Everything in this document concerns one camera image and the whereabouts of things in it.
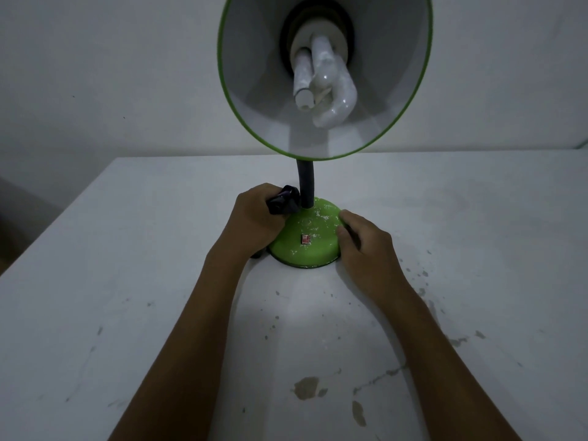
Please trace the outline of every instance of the desk lamp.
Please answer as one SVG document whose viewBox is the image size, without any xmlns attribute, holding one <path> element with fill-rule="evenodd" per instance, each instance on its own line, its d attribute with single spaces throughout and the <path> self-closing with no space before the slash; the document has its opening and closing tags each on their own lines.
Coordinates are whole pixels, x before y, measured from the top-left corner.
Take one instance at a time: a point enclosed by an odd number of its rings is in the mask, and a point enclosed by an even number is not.
<svg viewBox="0 0 588 441">
<path fill-rule="evenodd" d="M 358 152 L 398 121 L 423 79 L 432 26 L 431 0 L 226 1 L 224 95 L 254 138 L 298 165 L 299 195 L 286 186 L 276 199 L 294 213 L 268 247 L 282 263 L 339 256 L 339 208 L 315 197 L 313 162 Z"/>
</svg>

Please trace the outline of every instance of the hand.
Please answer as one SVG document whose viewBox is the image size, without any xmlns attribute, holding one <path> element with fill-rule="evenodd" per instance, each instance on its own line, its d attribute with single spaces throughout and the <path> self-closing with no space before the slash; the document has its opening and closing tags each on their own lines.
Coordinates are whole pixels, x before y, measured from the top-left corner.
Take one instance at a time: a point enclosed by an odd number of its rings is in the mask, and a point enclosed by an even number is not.
<svg viewBox="0 0 588 441">
<path fill-rule="evenodd" d="M 265 202 L 281 190 L 266 183 L 240 193 L 217 244 L 247 260 L 274 241 L 287 216 L 270 215 Z"/>
<path fill-rule="evenodd" d="M 337 228 L 343 266 L 357 287 L 379 307 L 389 303 L 396 291 L 412 290 L 402 273 L 390 234 L 348 210 L 342 210 L 339 217 L 361 241 L 361 248 L 357 249 L 349 232 L 343 226 Z"/>
</svg>

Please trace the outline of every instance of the left hand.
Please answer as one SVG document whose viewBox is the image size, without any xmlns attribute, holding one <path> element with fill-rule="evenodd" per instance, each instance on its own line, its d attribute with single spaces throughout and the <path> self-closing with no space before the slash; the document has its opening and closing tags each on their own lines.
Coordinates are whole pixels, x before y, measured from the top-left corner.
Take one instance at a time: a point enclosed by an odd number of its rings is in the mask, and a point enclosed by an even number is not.
<svg viewBox="0 0 588 441">
<path fill-rule="evenodd" d="M 270 215 L 265 202 L 281 190 L 266 183 L 240 193 L 217 244 L 249 259 L 274 241 L 288 217 Z"/>
</svg>

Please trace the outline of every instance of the white table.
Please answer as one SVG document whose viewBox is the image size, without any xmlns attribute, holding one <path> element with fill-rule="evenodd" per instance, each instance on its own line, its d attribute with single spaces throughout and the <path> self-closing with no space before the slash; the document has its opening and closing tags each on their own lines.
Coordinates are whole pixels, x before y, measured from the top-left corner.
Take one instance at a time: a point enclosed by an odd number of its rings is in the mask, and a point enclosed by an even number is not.
<svg viewBox="0 0 588 441">
<path fill-rule="evenodd" d="M 318 196 L 393 234 L 408 279 L 525 440 L 588 437 L 587 166 L 575 151 L 315 164 Z M 0 439 L 106 439 L 235 196 L 296 176 L 282 156 L 114 161 L 0 277 Z M 338 263 L 250 262 L 211 439 L 426 437 L 410 373 L 386 374 L 403 357 L 372 311 Z M 294 384 L 312 376 L 326 395 L 299 400 Z"/>
</svg>

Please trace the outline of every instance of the black flexible neck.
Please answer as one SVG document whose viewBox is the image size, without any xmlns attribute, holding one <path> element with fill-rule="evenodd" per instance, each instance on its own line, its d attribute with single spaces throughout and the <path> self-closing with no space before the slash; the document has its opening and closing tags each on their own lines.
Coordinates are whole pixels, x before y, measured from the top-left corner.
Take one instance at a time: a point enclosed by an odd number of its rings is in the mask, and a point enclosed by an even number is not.
<svg viewBox="0 0 588 441">
<path fill-rule="evenodd" d="M 315 205 L 315 167 L 312 161 L 296 160 L 300 181 L 300 205 L 310 209 Z"/>
</svg>

